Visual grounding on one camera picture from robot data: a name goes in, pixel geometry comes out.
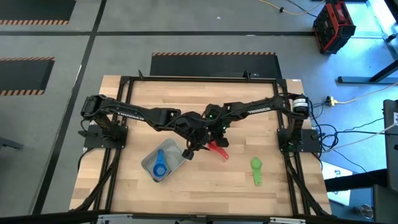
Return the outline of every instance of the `yellow cable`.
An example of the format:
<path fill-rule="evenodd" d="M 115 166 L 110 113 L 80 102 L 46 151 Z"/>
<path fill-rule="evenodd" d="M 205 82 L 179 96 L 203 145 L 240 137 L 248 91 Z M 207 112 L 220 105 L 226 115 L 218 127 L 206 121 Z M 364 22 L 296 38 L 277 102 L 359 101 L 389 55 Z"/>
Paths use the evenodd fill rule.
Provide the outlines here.
<path fill-rule="evenodd" d="M 365 97 L 365 96 L 369 96 L 369 95 L 372 95 L 373 93 L 377 93 L 377 92 L 386 90 L 386 89 L 388 89 L 388 88 L 391 88 L 391 87 L 393 87 L 394 85 L 398 85 L 398 83 L 394 83 L 394 84 L 389 85 L 389 86 L 387 86 L 387 87 L 385 87 L 385 88 L 382 88 L 382 89 L 380 89 L 380 90 L 376 90 L 376 91 L 373 91 L 373 92 L 371 92 L 371 93 L 365 94 L 365 95 L 363 95 L 363 96 L 359 96 L 359 97 L 353 98 L 352 100 L 348 100 L 348 101 L 344 101 L 344 102 L 339 102 L 339 101 L 335 100 L 335 103 L 339 103 L 339 104 L 351 103 L 351 102 L 354 102 L 354 101 L 356 101 L 356 100 L 358 100 L 358 99 L 360 99 L 360 98 L 363 98 L 363 97 Z"/>
<path fill-rule="evenodd" d="M 259 0 L 259 1 L 260 1 L 260 2 L 263 2 L 263 3 L 266 3 L 266 4 L 272 6 L 272 7 L 276 8 L 276 9 L 280 9 L 280 7 L 274 5 L 273 3 L 267 2 L 267 1 L 265 1 L 265 0 Z M 283 11 L 286 12 L 286 13 L 288 13 L 288 14 L 291 14 L 291 15 L 304 15 L 304 14 L 307 14 L 308 12 L 310 12 L 310 11 L 316 9 L 318 6 L 320 6 L 320 5 L 321 5 L 322 3 L 324 3 L 325 1 L 326 1 L 326 0 L 323 0 L 322 2 L 320 2 L 319 4 L 317 4 L 317 6 L 313 7 L 312 9 L 306 10 L 306 11 L 300 12 L 300 13 L 289 12 L 289 11 L 286 10 L 286 9 L 283 9 Z"/>

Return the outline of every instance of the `green spoon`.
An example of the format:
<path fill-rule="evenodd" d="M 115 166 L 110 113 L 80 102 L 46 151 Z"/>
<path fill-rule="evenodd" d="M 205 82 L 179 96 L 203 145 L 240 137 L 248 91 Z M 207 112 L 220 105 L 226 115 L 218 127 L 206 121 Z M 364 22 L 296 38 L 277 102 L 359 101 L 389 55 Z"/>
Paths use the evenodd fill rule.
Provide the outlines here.
<path fill-rule="evenodd" d="M 261 180 L 261 166 L 262 162 L 259 158 L 254 157 L 251 160 L 251 169 L 253 170 L 254 184 L 260 186 L 262 184 Z"/>

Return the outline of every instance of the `gray floor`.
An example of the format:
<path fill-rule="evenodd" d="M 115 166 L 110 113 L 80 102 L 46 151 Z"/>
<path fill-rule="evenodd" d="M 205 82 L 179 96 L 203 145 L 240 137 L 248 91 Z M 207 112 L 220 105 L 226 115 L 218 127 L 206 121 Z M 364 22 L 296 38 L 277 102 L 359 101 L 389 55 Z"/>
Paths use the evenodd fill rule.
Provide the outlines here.
<path fill-rule="evenodd" d="M 273 2 L 299 11 L 288 2 Z M 0 26 L 0 30 L 91 30 L 99 4 L 99 0 L 78 1 L 68 27 Z M 308 0 L 300 2 L 306 9 L 316 4 Z M 83 99 L 98 93 L 103 75 L 137 75 L 139 69 L 148 74 L 152 52 L 276 52 L 283 78 L 302 79 L 305 93 L 314 103 L 323 101 L 327 95 L 345 101 L 380 89 L 382 86 L 336 83 L 336 77 L 340 75 L 370 77 L 393 61 L 389 49 L 378 36 L 379 28 L 373 13 L 363 3 L 350 3 L 348 8 L 358 25 L 358 32 L 338 54 L 331 56 L 319 54 L 313 37 L 97 37 L 43 212 L 68 209 L 83 145 L 83 138 L 77 134 Z M 313 18 L 308 15 L 279 14 L 278 10 L 257 0 L 109 0 L 99 30 L 311 31 L 312 22 Z M 0 98 L 0 136 L 25 145 L 21 151 L 9 148 L 0 151 L 0 216 L 25 215 L 31 210 L 87 41 L 88 37 L 0 37 L 0 57 L 43 55 L 53 56 L 56 61 L 45 95 Z M 318 121 L 343 130 L 381 118 L 382 101 L 397 99 L 396 92 L 394 87 L 354 103 L 325 107 Z M 367 131 L 382 129 L 382 121 L 363 128 Z M 363 137 L 362 134 L 346 134 L 339 139 L 340 144 L 344 144 Z M 384 138 L 380 136 L 342 148 L 340 152 L 366 170 L 386 166 Z M 324 154 L 322 160 L 362 172 L 334 152 Z"/>

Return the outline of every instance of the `concrete floor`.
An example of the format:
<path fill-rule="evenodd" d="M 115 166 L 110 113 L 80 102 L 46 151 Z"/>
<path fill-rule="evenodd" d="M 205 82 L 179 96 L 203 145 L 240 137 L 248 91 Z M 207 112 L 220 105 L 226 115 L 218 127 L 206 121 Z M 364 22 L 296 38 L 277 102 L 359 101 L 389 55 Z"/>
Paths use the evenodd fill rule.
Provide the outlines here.
<path fill-rule="evenodd" d="M 100 0 L 81 0 L 76 4 L 70 24 L 62 26 L 0 26 L 4 30 L 91 30 Z M 299 12 L 288 2 L 276 1 Z M 299 3 L 310 9 L 318 4 Z M 76 179 L 77 160 L 83 138 L 80 108 L 86 96 L 97 94 L 103 75 L 149 73 L 152 52 L 266 51 L 276 52 L 283 78 L 302 79 L 304 91 L 314 103 L 327 95 L 339 101 L 350 100 L 382 88 L 375 85 L 339 85 L 342 76 L 370 77 L 393 62 L 372 12 L 365 3 L 348 3 L 351 17 L 358 25 L 355 38 L 336 55 L 321 55 L 314 37 L 299 36 L 112 36 L 97 37 L 62 146 L 44 213 L 68 210 Z M 311 31 L 313 18 L 308 15 L 279 14 L 278 10 L 257 0 L 217 0 L 184 2 L 176 0 L 109 0 L 100 31 Z M 49 85 L 43 96 L 8 96 L 0 98 L 0 136 L 23 143 L 20 151 L 0 150 L 0 216 L 30 213 L 35 195 L 47 166 L 50 150 L 88 41 L 81 37 L 11 37 L 0 36 L 0 57 L 55 57 Z M 319 123 L 343 130 L 381 118 L 382 101 L 397 99 L 397 88 L 369 96 L 347 105 L 325 107 Z M 380 131 L 378 122 L 363 128 Z M 361 139 L 362 134 L 341 134 L 340 144 Z M 386 167 L 384 138 L 377 136 L 339 150 L 366 170 Z M 359 167 L 338 154 L 324 154 L 322 160 L 355 172 Z"/>

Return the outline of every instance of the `desk leg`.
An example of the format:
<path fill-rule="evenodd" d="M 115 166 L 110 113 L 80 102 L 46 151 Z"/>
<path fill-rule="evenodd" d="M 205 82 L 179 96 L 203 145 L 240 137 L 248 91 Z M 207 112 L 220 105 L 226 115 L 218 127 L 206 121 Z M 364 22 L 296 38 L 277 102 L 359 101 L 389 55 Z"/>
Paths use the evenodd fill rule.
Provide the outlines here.
<path fill-rule="evenodd" d="M 0 147 L 2 146 L 8 146 L 14 149 L 22 149 L 22 147 L 24 145 L 16 143 L 14 141 L 8 140 L 8 139 L 4 139 L 4 138 L 0 138 Z"/>
<path fill-rule="evenodd" d="M 325 180 L 327 192 L 372 187 L 374 184 L 387 187 L 387 169 Z"/>
<path fill-rule="evenodd" d="M 338 77 L 338 83 L 351 84 L 394 84 L 398 82 L 398 78 L 387 78 L 389 75 L 398 70 L 398 60 L 392 62 L 386 68 L 375 74 L 373 77 Z"/>

